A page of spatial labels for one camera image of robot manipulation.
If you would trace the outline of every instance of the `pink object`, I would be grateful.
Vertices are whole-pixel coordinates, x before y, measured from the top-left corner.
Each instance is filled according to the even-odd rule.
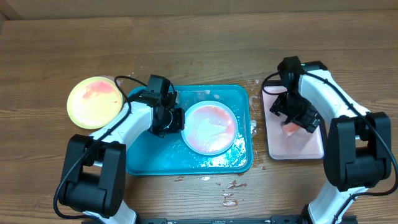
[[[217,155],[229,149],[238,133],[233,112],[217,101],[202,101],[185,113],[182,138],[188,147],[203,155]]]
[[[266,86],[270,93],[286,91],[283,86]],[[276,116],[269,111],[277,96],[262,92],[264,114],[267,129],[268,152],[271,158],[284,159],[321,159],[323,158],[323,143],[320,127],[313,134],[303,128],[297,128],[293,124],[285,126],[286,133],[282,131],[282,123],[286,116]]]

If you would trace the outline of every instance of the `yellow bowl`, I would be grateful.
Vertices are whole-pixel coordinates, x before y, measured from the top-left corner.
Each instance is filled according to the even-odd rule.
[[[112,80],[91,77],[81,81],[70,92],[67,110],[77,126],[96,129],[112,121],[122,106],[123,96]]]

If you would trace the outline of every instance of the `blue tray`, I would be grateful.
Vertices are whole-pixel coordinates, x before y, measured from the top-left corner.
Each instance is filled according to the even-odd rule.
[[[139,87],[130,94],[143,89]],[[176,86],[185,111],[205,100],[229,107],[238,120],[238,135],[233,145],[218,156],[192,151],[180,133],[164,139],[145,131],[127,151],[126,170],[131,175],[225,174],[247,171],[253,163],[248,93],[239,85]]]

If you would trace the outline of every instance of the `wooden surface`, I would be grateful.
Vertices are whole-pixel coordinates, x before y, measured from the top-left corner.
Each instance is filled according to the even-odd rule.
[[[390,116],[398,154],[397,22],[398,11],[6,21],[0,36],[0,223],[79,223],[60,220],[52,208],[69,138],[90,133],[69,120],[68,94],[84,78],[132,72],[144,82],[154,73],[175,85],[237,83],[249,93],[257,127],[256,160],[244,175],[178,182],[126,175],[124,199],[131,208],[142,217],[166,218],[298,214],[325,181],[322,161],[270,160],[261,81],[283,57],[321,60],[358,103]],[[126,91],[133,87],[123,83]],[[247,186],[229,190],[234,180]],[[239,204],[223,207],[224,193]],[[397,209],[394,194],[360,198],[348,213],[361,223],[396,223]]]

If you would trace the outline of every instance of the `wood grain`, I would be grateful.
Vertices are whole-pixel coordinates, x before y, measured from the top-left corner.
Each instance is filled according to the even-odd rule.
[[[397,25],[398,11],[6,21],[0,36],[0,223],[79,223],[60,220],[52,210],[67,142],[90,133],[69,120],[68,94],[84,78],[132,72],[144,82],[153,73],[175,85],[237,83],[252,99],[257,133],[256,161],[243,175],[178,182],[126,175],[124,199],[131,208],[146,218],[298,214],[325,181],[322,161],[269,158],[255,81],[283,57],[321,60],[358,103],[390,116],[398,154]],[[134,87],[123,83],[126,91]],[[234,180],[247,186],[229,190]],[[224,193],[239,204],[223,207]],[[396,223],[397,199],[360,198],[348,213],[361,223]]]

